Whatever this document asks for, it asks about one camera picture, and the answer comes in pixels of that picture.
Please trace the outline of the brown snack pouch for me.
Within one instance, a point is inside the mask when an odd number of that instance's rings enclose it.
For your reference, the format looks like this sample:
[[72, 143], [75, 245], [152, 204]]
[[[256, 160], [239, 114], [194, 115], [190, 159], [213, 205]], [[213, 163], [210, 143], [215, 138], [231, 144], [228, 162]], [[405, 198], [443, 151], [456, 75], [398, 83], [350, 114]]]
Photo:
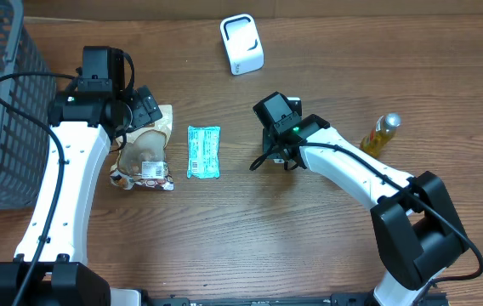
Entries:
[[134, 186], [172, 191], [173, 178], [166, 161], [166, 146], [173, 127], [173, 108], [160, 105], [162, 118], [128, 133], [127, 143], [111, 166], [110, 180], [116, 187]]

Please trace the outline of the teal wet wipes pack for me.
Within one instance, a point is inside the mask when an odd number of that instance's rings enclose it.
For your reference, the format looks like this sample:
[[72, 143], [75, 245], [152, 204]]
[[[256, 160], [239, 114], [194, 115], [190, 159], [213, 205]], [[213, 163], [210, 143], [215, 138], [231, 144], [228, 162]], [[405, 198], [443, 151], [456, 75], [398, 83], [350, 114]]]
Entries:
[[188, 133], [187, 178], [217, 179], [220, 127], [192, 127]]

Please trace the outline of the yellow oil bottle grey cap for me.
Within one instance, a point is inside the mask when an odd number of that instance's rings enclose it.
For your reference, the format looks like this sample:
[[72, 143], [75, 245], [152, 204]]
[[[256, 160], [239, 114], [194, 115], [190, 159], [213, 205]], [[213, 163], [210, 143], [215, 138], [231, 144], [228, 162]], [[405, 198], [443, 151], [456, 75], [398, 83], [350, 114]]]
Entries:
[[385, 145], [396, 135], [401, 125], [398, 113], [389, 113], [378, 118], [371, 132], [360, 142], [360, 149], [369, 156], [378, 158]]

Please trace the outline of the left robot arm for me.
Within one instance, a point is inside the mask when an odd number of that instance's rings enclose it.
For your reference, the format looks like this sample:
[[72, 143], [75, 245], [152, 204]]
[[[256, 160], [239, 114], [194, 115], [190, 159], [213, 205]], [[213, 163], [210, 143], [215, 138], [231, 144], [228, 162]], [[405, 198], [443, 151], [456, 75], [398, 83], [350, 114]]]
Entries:
[[[31, 222], [14, 258], [0, 262], [1, 305], [147, 305], [142, 289], [119, 289], [88, 267], [88, 221], [99, 170], [112, 141], [162, 116], [151, 91], [134, 87], [119, 48], [87, 46], [82, 68], [48, 104], [42, 122], [0, 105], [49, 136], [48, 159]], [[0, 82], [7, 80], [1, 76]]]

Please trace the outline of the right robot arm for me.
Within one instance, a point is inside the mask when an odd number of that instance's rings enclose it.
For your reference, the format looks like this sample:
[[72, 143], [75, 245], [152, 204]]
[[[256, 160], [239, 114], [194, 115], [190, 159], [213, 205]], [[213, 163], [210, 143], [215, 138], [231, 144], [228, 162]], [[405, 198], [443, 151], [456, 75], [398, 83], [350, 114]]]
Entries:
[[368, 297], [335, 294], [334, 304], [446, 305], [429, 294], [440, 274], [469, 249], [466, 232], [443, 181], [431, 172], [413, 176], [389, 167], [346, 141], [329, 122], [302, 116], [301, 101], [274, 92], [253, 111], [263, 125], [265, 160], [319, 173], [370, 214], [386, 268]]

